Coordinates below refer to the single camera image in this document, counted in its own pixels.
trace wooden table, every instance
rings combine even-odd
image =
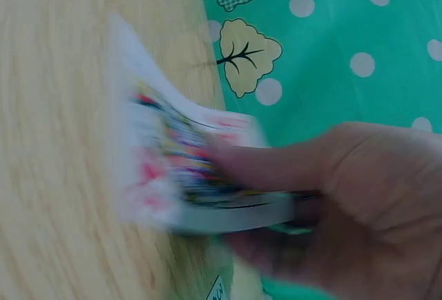
[[[121,224],[104,166],[106,18],[182,92],[223,107],[202,0],[0,0],[0,299],[205,300],[232,281],[203,238]],[[234,264],[233,300],[262,298]]]

